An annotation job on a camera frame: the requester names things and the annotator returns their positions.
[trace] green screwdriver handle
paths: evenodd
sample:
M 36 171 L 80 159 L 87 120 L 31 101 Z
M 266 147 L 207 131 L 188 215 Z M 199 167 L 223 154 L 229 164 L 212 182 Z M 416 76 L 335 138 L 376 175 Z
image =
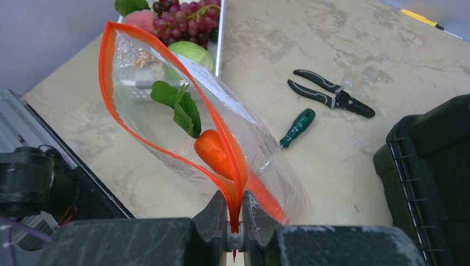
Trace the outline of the green screwdriver handle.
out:
M 297 116 L 287 134 L 280 140 L 281 147 L 289 147 L 290 143 L 310 126 L 314 118 L 315 111 L 310 108 Z

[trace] white wall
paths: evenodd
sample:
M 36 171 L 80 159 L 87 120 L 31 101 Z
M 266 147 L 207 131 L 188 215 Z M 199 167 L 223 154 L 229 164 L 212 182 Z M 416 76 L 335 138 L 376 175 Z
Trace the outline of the white wall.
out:
M 114 0 L 0 2 L 0 89 L 21 95 L 118 18 Z

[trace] black pliers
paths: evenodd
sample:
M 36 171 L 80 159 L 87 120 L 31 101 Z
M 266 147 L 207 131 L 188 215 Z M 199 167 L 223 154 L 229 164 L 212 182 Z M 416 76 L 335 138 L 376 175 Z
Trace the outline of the black pliers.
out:
M 306 78 L 323 89 L 336 94 L 336 97 L 333 99 L 326 94 L 306 88 L 290 79 L 287 80 L 287 84 L 289 84 L 290 88 L 297 94 L 324 103 L 329 108 L 342 108 L 367 118 L 371 118 L 375 115 L 375 111 L 372 108 L 351 97 L 349 93 L 344 91 L 343 86 L 331 83 L 317 73 L 309 70 L 297 69 L 294 70 L 294 74 Z

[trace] plastic zipper bag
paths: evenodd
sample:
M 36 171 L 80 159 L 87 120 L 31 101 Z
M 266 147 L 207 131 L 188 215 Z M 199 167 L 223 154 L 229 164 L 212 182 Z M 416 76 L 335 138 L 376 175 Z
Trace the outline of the plastic zipper bag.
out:
M 138 142 L 208 199 L 223 193 L 232 232 L 245 190 L 280 223 L 310 217 L 309 197 L 274 137 L 204 67 L 146 31 L 108 22 L 99 81 L 109 113 Z

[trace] red wire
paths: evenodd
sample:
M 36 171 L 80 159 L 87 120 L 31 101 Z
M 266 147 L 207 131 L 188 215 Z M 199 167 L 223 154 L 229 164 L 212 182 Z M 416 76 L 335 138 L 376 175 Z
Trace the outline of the red wire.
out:
M 57 222 L 59 225 L 60 223 L 62 223 L 62 220 L 65 219 L 65 217 L 67 216 L 67 214 L 70 212 L 70 207 L 67 208 L 67 210 L 65 211 L 64 215 L 62 215 L 62 217 L 60 218 L 60 220 Z
M 64 225 L 66 225 L 67 223 L 69 223 L 70 220 L 72 220 L 72 218 L 74 217 L 74 215 L 75 215 L 77 212 L 78 212 L 78 208 L 75 207 L 75 208 L 74 208 L 74 213 L 71 214 L 71 215 L 69 216 L 69 218 L 67 218 L 67 220 L 65 220 L 65 222 L 64 222 L 64 224 L 62 224 L 62 226 L 64 226 Z

